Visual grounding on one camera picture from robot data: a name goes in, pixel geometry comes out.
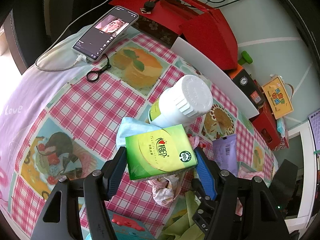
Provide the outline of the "white shelf unit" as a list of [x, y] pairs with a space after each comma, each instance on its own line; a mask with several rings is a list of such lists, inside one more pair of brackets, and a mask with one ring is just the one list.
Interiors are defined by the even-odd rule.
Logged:
[[309, 120], [289, 130], [289, 139], [300, 136], [303, 149], [303, 192], [297, 218], [286, 219], [289, 233], [305, 230], [310, 224], [317, 185], [316, 147]]

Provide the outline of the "checkered cake pattern tablecloth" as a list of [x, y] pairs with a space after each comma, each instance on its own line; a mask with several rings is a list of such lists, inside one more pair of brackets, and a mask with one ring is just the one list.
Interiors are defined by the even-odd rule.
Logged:
[[47, 71], [29, 68], [1, 112], [1, 211], [21, 239], [29, 239], [65, 156], [45, 161], [38, 148], [53, 139], [54, 148], [72, 149], [76, 161], [67, 174], [87, 176], [116, 153], [116, 135], [123, 117], [147, 120], [151, 105], [182, 76], [193, 74], [212, 91], [213, 109], [187, 127], [187, 133], [208, 142], [236, 134], [237, 161], [249, 171], [262, 171], [269, 182], [278, 163], [266, 142], [238, 107], [199, 70], [152, 38], [131, 28], [108, 54], [112, 67], [94, 83], [86, 74], [99, 69], [80, 62], [72, 67], [72, 35], [43, 62]]

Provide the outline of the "pink patterned cloth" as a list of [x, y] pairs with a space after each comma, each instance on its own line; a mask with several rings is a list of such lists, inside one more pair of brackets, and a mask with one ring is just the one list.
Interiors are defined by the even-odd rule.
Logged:
[[162, 207], [170, 206], [182, 188], [182, 178], [178, 174], [150, 179], [147, 182], [152, 187], [153, 200]]

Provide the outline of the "smartphone with lit screen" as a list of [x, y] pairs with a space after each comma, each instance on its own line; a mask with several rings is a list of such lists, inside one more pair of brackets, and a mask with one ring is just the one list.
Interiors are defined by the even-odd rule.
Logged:
[[75, 42], [72, 50], [88, 61], [97, 62], [139, 15], [121, 6], [115, 6], [97, 20]]

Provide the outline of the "white foam board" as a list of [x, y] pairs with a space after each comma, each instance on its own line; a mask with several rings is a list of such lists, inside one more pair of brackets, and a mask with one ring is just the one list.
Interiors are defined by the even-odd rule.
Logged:
[[171, 51], [181, 56], [189, 64], [199, 70], [212, 83], [229, 97], [229, 99], [238, 107], [238, 109], [248, 118], [259, 114], [253, 103], [240, 88], [225, 74], [213, 61], [202, 54], [199, 50], [189, 44], [187, 41], [178, 37], [171, 47]]

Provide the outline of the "pink white zigzag towel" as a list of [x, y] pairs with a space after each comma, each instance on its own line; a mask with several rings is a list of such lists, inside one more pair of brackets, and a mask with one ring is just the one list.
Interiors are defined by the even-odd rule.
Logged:
[[238, 170], [238, 177], [242, 179], [248, 179], [251, 180], [253, 177], [257, 176], [258, 172], [250, 172], [246, 169], [243, 169], [242, 167]]

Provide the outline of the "green dumbbell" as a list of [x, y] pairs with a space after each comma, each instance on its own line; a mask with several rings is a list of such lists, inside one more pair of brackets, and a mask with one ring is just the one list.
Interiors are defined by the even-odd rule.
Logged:
[[250, 57], [249, 53], [247, 51], [242, 51], [241, 52], [241, 57], [238, 59], [238, 64], [239, 65], [244, 65], [244, 64], [252, 64], [253, 59]]

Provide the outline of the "white bottle green label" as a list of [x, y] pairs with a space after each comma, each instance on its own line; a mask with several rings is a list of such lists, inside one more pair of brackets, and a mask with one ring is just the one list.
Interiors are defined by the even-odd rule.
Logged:
[[195, 75], [185, 75], [152, 104], [149, 123], [160, 128], [189, 125], [207, 114], [212, 105], [213, 97], [207, 84]]

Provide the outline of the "wooden window gift box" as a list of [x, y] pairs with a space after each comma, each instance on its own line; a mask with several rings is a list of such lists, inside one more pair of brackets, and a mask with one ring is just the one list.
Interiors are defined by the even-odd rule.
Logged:
[[280, 75], [271, 75], [271, 79], [262, 86], [262, 90], [276, 120], [294, 111], [292, 97], [295, 89], [291, 84], [285, 83]]

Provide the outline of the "green tissue pack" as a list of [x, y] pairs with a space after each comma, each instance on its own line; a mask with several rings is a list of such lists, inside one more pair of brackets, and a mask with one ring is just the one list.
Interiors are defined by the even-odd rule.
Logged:
[[129, 176], [132, 181], [176, 174], [197, 165], [197, 157], [183, 125], [125, 138]]

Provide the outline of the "blue face mask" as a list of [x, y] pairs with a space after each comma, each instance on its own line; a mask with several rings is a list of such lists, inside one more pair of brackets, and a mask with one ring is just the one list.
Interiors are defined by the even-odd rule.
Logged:
[[138, 119], [123, 117], [116, 135], [116, 148], [118, 150], [122, 146], [125, 147], [126, 137], [157, 131], [159, 129], [161, 128]]

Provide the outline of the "blue wet wipes pack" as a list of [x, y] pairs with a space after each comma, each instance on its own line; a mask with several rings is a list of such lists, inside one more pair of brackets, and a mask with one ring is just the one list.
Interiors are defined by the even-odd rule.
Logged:
[[287, 128], [286, 128], [284, 118], [281, 117], [281, 118], [277, 119], [276, 124], [277, 124], [277, 131], [278, 131], [280, 137], [286, 138], [287, 137]]

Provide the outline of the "black box with qr code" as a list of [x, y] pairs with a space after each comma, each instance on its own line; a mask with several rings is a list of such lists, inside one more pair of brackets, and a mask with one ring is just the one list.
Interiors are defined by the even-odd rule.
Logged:
[[259, 109], [263, 106], [265, 98], [254, 82], [248, 72], [238, 64], [236, 69], [228, 70], [227, 75], [240, 88], [240, 90], [247, 96], [253, 105]]

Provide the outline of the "red patterned gift box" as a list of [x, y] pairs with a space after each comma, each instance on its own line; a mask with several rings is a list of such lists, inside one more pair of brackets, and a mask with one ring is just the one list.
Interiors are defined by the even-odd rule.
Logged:
[[278, 151], [278, 150], [282, 150], [282, 149], [286, 149], [286, 148], [289, 148], [289, 135], [288, 135], [288, 133], [285, 133], [285, 135], [283, 137], [281, 137], [279, 145], [276, 146], [273, 151]]

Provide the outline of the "teal plastic toy case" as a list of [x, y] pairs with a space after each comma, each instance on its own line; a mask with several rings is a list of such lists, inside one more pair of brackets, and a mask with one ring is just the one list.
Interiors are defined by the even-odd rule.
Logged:
[[90, 233], [86, 239], [155, 239], [145, 225], [113, 211], [89, 211], [86, 208]]

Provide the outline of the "purple perforated basket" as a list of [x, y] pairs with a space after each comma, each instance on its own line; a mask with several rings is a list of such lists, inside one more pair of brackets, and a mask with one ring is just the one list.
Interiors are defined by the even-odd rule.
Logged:
[[320, 130], [320, 110], [313, 112], [308, 116], [315, 145], [319, 145], [319, 130]]

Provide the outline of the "purple cartoon sachet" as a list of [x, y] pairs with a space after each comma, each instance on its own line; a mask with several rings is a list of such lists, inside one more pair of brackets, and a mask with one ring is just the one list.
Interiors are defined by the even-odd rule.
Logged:
[[238, 176], [236, 134], [221, 137], [213, 141], [214, 161], [221, 170], [227, 170]]

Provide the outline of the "red pink hair scrunchie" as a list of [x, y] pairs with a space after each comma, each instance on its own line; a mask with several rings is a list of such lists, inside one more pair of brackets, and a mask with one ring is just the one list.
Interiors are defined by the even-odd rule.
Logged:
[[208, 142], [205, 141], [202, 137], [199, 137], [198, 135], [192, 136], [191, 134], [187, 134], [187, 137], [193, 151], [197, 147], [201, 148], [203, 151], [210, 149]]

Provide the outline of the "light green cloth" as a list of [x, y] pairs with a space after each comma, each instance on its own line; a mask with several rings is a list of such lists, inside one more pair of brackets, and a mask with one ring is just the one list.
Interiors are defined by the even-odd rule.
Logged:
[[158, 239], [204, 239], [204, 233], [192, 219], [200, 204], [196, 199], [193, 191], [185, 193], [186, 212], [163, 229]]

